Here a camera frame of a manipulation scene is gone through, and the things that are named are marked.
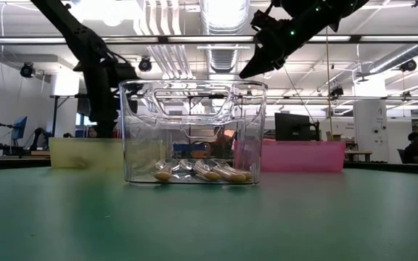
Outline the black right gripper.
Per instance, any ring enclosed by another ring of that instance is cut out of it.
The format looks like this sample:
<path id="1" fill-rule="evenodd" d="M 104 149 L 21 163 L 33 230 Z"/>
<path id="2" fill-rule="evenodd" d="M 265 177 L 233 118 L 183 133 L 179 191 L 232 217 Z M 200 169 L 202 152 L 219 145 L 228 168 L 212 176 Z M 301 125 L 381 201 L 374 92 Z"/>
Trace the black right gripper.
<path id="1" fill-rule="evenodd" d="M 286 58 L 335 21 L 333 1 L 272 1 L 255 12 L 253 57 L 239 73 L 241 79 L 278 70 Z"/>

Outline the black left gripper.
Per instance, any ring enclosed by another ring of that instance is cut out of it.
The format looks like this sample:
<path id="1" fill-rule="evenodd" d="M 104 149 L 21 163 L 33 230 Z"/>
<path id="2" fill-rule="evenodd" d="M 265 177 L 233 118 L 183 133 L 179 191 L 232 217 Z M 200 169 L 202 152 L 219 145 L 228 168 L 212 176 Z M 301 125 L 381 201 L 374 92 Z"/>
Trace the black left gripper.
<path id="1" fill-rule="evenodd" d="M 113 138 L 120 108 L 113 89 L 125 80 L 138 79 L 135 68 L 123 57 L 111 57 L 79 62 L 73 69 L 82 72 L 86 97 L 90 105 L 90 120 L 97 122 L 98 138 Z"/>

